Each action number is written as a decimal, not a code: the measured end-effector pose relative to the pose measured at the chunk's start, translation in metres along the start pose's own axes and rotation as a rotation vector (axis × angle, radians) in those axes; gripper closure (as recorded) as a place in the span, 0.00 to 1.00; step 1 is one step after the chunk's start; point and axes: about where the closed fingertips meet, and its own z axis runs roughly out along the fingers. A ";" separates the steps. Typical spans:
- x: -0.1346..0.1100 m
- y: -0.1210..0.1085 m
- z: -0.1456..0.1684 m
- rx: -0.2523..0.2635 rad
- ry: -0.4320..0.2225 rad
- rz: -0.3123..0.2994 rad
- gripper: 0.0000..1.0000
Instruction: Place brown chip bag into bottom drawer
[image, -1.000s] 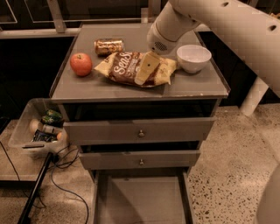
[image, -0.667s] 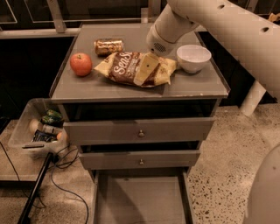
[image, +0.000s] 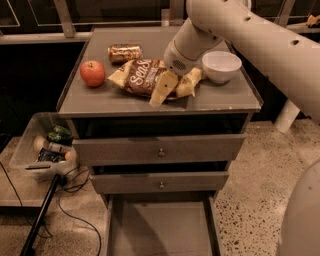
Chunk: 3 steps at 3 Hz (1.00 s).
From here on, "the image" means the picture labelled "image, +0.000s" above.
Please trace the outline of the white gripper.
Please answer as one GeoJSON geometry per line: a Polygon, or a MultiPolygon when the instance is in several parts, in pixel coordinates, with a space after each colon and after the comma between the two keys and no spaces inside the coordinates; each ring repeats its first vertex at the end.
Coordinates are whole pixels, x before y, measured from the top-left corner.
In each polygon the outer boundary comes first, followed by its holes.
{"type": "Polygon", "coordinates": [[[163,62],[169,71],[159,76],[149,104],[159,107],[178,84],[178,76],[186,74],[186,84],[195,87],[203,77],[203,71],[194,68],[198,59],[221,41],[220,37],[202,31],[187,18],[164,52],[163,62]]]}

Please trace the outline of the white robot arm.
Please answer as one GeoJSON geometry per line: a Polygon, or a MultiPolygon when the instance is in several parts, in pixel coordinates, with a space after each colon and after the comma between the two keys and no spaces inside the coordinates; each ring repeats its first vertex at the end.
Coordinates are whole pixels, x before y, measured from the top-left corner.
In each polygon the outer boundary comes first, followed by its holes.
{"type": "MultiPolygon", "coordinates": [[[[187,0],[188,19],[167,46],[167,71],[152,93],[159,106],[221,39],[231,43],[293,104],[320,122],[320,45],[261,18],[237,0],[187,0]]],[[[320,160],[298,179],[283,217],[276,256],[320,256],[320,160]]]]}

